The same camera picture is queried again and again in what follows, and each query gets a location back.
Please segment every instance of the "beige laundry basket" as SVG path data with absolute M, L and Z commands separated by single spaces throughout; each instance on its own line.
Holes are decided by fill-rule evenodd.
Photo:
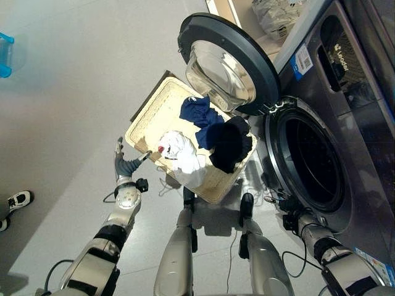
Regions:
M 254 135 L 248 134 L 248 136 L 252 137 L 252 149 L 241 163 L 236 164 L 236 170 L 233 174 L 227 174 L 214 167 L 209 158 L 211 152 L 205 149 L 198 149 L 195 133 L 200 128 L 191 122 L 179 118 L 181 105 L 189 96 L 202 97 L 175 77 L 168 76 L 162 79 L 162 82 L 157 85 L 138 113 L 132 118 L 132 123 L 126 132 L 125 139 L 127 143 L 140 152 L 152 150 L 154 153 L 152 153 L 150 159 L 171 177 L 175 178 L 172 171 L 172 161 L 161 156 L 157 151 L 157 144 L 167 131 L 182 132 L 184 136 L 190 138 L 197 150 L 197 154 L 206 156 L 207 174 L 203 184 L 197 188 L 189 189 L 204 200 L 216 204 L 231 189 L 246 165 L 248 158 L 255 150 L 257 140 Z M 225 121 L 231 118 L 214 104 L 210 104 L 210 107 L 214 108 Z

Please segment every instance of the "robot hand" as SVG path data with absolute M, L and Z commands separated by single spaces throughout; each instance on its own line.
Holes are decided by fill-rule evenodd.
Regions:
M 124 182 L 130 182 L 133 172 L 152 154 L 149 150 L 134 160 L 126 161 L 123 159 L 122 140 L 122 137 L 118 138 L 114 153 L 115 180 L 118 186 Z

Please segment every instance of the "tile floor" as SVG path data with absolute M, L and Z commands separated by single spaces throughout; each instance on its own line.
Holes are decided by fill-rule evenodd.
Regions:
M 31 189 L 36 196 L 0 233 L 0 295 L 34 295 L 49 268 L 75 258 L 99 229 L 111 209 L 101 200 L 114 190 L 115 141 L 166 69 L 185 77 L 177 53 L 180 23 L 206 10 L 204 0 L 0 0 L 0 31 L 15 37 L 15 72 L 0 80 L 0 191 Z M 125 153 L 138 155 L 131 147 Z M 115 295 L 152 295 L 156 268 L 182 207 L 181 190 L 159 196 L 164 174 L 152 163 L 143 165 L 139 177 L 148 178 L 150 188 L 118 264 Z M 226 291 L 237 198 L 225 199 L 221 208 L 199 203 L 206 219 L 211 210 L 218 217 L 232 215 L 214 226 L 212 218 L 195 218 L 200 227 L 195 295 Z M 302 253 L 261 195 L 255 219 L 279 252 Z M 237 249 L 238 240 L 230 292 L 251 293 L 248 263 Z M 302 263 L 289 258 L 287 265 L 295 273 Z M 50 289 L 65 269 L 54 272 Z M 317 295 L 324 286 L 309 266 L 292 283 L 296 295 Z

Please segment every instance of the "plastic bag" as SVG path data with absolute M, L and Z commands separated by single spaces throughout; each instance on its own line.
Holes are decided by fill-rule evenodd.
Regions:
M 272 39 L 285 39 L 299 18 L 306 0 L 253 0 L 259 25 Z

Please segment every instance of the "washing machine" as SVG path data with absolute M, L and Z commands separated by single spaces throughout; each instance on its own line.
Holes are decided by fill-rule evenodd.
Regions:
M 375 5 L 329 1 L 279 72 L 210 14 L 184 20 L 178 47 L 195 90 L 249 115 L 273 199 L 297 198 L 394 285 L 393 13 Z

